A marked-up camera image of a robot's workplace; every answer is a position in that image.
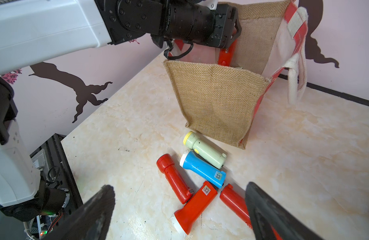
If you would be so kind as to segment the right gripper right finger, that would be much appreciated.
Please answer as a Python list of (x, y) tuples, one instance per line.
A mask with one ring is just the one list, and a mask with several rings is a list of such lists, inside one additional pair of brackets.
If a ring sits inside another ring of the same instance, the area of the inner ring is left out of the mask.
[(245, 193), (251, 224), (257, 240), (320, 240), (254, 182), (248, 183)]

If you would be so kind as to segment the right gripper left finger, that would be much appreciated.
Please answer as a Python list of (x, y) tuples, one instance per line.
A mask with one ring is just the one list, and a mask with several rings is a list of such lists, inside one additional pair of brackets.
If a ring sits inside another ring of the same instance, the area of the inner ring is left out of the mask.
[(63, 221), (46, 240), (105, 240), (115, 206), (112, 186), (104, 185), (83, 206)]

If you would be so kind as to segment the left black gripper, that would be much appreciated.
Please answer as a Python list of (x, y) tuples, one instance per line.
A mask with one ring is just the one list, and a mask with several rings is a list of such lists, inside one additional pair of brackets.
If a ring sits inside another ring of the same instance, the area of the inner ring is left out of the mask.
[(207, 47), (226, 49), (241, 35), (236, 7), (217, 4), (215, 10), (188, 1), (170, 1), (164, 17), (162, 37)]

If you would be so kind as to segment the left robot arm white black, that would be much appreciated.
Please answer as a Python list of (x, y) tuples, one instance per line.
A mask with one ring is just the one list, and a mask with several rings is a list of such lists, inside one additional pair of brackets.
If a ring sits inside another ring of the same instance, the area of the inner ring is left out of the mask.
[(173, 40), (218, 49), (241, 35), (238, 9), (218, 1), (0, 1), (0, 211), (28, 222), (68, 203), (27, 153), (4, 74), (76, 51), (150, 34), (166, 58)]

